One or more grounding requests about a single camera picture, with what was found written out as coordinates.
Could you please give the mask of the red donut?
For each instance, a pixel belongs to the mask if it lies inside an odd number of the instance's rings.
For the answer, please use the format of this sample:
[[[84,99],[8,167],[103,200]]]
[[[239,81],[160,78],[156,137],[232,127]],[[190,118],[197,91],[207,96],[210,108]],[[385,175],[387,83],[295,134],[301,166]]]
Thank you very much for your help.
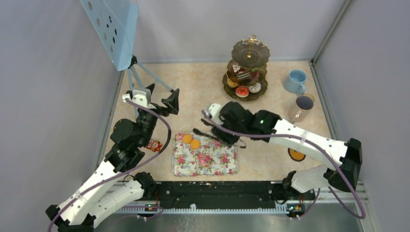
[[[238,86],[235,89],[235,94],[240,98],[245,98],[249,95],[249,89],[247,87]]]

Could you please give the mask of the metal tongs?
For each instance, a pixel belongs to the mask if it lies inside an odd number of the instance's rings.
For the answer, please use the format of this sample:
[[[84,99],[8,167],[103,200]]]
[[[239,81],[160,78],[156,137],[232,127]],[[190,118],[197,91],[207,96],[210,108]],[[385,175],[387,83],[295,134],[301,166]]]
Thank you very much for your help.
[[[197,128],[193,128],[192,132],[194,134],[213,139],[215,141],[220,142],[223,145],[226,145],[227,147],[237,146],[237,147],[242,148],[242,149],[247,148],[246,142],[243,141],[242,139],[240,139],[238,136],[232,135],[231,137],[228,137],[227,133],[222,132],[221,130],[217,129],[215,126],[213,126],[207,120],[201,119],[201,121],[206,126],[210,126],[211,131],[210,132],[202,132]]]

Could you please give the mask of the orange bun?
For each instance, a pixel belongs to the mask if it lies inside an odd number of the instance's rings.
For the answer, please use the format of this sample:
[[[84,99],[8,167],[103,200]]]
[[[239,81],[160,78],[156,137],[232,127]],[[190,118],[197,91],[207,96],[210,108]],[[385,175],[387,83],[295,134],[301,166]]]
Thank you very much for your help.
[[[230,88],[236,88],[238,86],[238,83],[235,83],[230,78],[227,78],[227,85]]]

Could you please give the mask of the white striped donut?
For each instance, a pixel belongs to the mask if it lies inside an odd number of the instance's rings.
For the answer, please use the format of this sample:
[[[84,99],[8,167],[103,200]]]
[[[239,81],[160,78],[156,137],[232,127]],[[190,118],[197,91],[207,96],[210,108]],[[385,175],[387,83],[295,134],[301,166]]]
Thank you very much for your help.
[[[258,93],[258,92],[261,91],[261,89],[262,89],[262,86],[261,86],[260,83],[256,83],[256,84],[248,87],[248,90],[249,90],[250,93]]]

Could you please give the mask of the orange macaron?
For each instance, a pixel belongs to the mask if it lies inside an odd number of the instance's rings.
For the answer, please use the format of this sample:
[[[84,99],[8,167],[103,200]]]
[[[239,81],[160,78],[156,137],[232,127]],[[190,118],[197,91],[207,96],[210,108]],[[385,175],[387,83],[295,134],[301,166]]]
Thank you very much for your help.
[[[193,139],[193,140],[190,142],[190,147],[191,147],[192,149],[198,149],[200,146],[201,146],[201,142],[200,142],[200,140],[198,140],[198,139]]]
[[[193,140],[193,136],[191,134],[185,134],[182,138],[182,142],[186,144],[190,144]]]

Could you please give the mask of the pink frosted donut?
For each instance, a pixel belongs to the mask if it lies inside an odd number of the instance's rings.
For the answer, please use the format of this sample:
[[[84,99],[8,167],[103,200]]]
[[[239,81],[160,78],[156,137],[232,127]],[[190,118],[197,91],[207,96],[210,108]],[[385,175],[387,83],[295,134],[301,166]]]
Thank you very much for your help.
[[[259,78],[259,76],[260,76],[260,73],[256,72],[255,75],[251,78],[251,81],[257,80]]]

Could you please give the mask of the chocolate cake slice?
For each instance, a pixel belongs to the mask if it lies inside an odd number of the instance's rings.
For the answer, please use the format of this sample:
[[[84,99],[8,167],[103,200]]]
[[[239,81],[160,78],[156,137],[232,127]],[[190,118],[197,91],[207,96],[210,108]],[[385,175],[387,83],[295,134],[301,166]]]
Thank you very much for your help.
[[[241,70],[241,66],[234,64],[232,65],[232,69],[235,73],[239,73]]]

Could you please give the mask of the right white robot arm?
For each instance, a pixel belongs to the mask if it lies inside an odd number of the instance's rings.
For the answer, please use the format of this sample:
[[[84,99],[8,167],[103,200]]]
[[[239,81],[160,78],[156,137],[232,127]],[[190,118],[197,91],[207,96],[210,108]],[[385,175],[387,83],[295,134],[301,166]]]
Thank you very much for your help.
[[[248,137],[282,145],[319,161],[320,166],[288,173],[282,180],[287,198],[297,199],[312,189],[329,188],[350,192],[359,199],[356,185],[363,161],[360,141],[325,138],[267,110],[253,114],[233,101],[225,105],[213,103],[202,113],[212,125],[211,132],[228,146],[240,137]]]

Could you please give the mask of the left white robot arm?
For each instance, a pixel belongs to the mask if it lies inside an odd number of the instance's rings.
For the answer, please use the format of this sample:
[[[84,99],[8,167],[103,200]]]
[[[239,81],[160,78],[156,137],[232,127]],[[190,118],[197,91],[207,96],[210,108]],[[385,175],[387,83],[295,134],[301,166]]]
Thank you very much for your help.
[[[178,114],[180,90],[172,90],[168,98],[161,100],[163,105],[158,105],[151,102],[154,88],[155,84],[151,84],[122,95],[124,102],[137,108],[137,118],[117,121],[110,136],[114,145],[94,173],[66,201],[46,209],[50,219],[48,231],[57,226],[59,232],[91,232],[105,218],[131,201],[140,198],[149,200],[154,196],[155,187],[151,184],[151,178],[142,181],[135,178],[129,187],[106,195],[122,177],[153,161],[170,143],[172,130],[165,118]],[[145,153],[141,149],[148,146],[159,120],[167,127],[167,140],[155,155],[142,161]]]

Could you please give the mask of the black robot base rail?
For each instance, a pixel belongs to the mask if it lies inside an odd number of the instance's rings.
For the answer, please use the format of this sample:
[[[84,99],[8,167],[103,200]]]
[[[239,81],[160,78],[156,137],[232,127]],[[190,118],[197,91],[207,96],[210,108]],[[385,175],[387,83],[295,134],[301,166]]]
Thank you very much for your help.
[[[163,181],[147,199],[165,209],[274,209],[290,201],[310,201],[315,192],[285,189],[276,181]]]

